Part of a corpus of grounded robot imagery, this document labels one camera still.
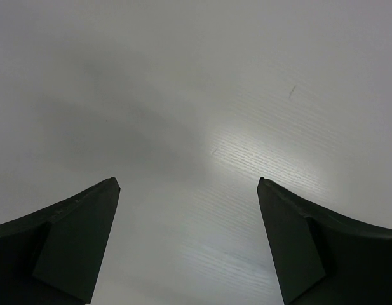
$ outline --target textured surface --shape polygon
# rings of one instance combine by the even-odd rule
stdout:
[[[0,1],[0,223],[116,176],[94,305],[281,304],[261,175],[392,228],[392,1]]]

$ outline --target dark angular object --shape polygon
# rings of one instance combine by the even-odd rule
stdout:
[[[0,305],[91,302],[120,188],[107,179],[0,225]]]
[[[264,178],[258,196],[285,304],[392,304],[392,230]]]

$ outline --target scratch mark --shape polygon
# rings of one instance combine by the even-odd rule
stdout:
[[[297,86],[297,85],[295,85],[295,86],[293,87],[293,89],[290,90],[290,93],[289,93],[289,100],[290,100],[290,98],[292,97],[293,91],[295,91],[296,86]]]

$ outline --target dark scratch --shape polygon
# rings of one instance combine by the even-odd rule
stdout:
[[[290,93],[289,93],[289,100],[290,100],[290,98],[292,97],[293,91],[295,91],[296,86],[297,86],[297,85],[295,85],[295,86],[293,87],[293,89],[290,90]]]

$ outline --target white surface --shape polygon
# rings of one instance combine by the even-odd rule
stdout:
[[[282,304],[261,175],[392,227],[392,1],[0,1],[0,223],[117,177],[93,304]]]

